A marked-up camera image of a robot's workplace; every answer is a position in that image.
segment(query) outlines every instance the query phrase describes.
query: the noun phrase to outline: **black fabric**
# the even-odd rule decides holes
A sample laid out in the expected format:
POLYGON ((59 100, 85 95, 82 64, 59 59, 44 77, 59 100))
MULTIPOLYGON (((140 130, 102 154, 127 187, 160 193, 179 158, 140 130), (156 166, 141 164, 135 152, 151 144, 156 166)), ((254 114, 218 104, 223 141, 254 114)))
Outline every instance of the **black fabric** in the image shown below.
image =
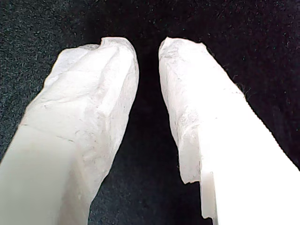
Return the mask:
POLYGON ((204 42, 300 168, 298 0, 0 4, 0 158, 61 50, 105 36, 127 37, 136 49, 138 93, 89 225, 211 224, 201 217, 199 183, 180 179, 158 74, 158 47, 166 36, 204 42))

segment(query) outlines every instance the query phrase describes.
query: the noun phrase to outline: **black background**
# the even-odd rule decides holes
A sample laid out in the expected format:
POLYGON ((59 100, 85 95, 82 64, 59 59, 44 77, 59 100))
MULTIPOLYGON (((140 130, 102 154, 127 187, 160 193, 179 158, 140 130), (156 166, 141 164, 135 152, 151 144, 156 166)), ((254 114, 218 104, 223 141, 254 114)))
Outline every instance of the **black background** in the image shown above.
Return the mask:
POLYGON ((204 42, 300 168, 299 0, 0 4, 0 159, 61 50, 105 36, 127 37, 135 47, 136 100, 89 225, 211 224, 201 217, 199 183, 184 185, 180 179, 158 74, 158 47, 166 36, 204 42))

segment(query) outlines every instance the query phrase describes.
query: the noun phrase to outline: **dark carpet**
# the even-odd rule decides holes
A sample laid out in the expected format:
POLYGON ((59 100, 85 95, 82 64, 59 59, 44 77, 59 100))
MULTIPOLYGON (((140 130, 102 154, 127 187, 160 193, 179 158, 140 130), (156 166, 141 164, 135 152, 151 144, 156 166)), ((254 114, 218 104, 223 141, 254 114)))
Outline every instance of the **dark carpet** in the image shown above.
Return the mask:
POLYGON ((123 36, 140 83, 89 225, 210 225, 199 183, 180 179, 158 47, 166 36, 204 42, 300 168, 299 11, 299 0, 0 0, 0 159, 59 52, 123 36))

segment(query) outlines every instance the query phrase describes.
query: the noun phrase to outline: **rough textured surface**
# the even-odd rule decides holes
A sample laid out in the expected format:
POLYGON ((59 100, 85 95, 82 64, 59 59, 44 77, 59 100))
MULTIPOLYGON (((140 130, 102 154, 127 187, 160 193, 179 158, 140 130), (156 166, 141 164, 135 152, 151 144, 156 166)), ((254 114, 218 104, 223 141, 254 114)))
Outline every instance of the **rough textured surface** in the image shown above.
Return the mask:
POLYGON ((1 0, 0 154, 62 49, 126 36, 137 52, 140 84, 90 224, 206 224, 199 184, 185 186, 176 167, 158 47, 166 36, 204 42, 300 168, 298 2, 1 0))
POLYGON ((181 178, 200 181, 203 217, 214 225, 298 223, 300 171, 206 46, 167 38, 158 55, 181 178))
POLYGON ((122 37, 59 54, 0 164, 0 224, 87 224, 138 76, 135 51, 122 37))

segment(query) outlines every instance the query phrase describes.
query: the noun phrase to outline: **white smooth surface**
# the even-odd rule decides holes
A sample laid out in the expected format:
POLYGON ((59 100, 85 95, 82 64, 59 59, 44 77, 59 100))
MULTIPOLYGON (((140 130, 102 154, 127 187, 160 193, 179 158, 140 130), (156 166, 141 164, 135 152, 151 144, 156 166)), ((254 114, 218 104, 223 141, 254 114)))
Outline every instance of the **white smooth surface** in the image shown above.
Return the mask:
POLYGON ((184 183, 218 225, 299 225, 300 172, 204 44, 167 38, 159 72, 184 183))
POLYGON ((83 225, 138 85, 133 46, 105 37, 60 53, 0 164, 0 225, 83 225))

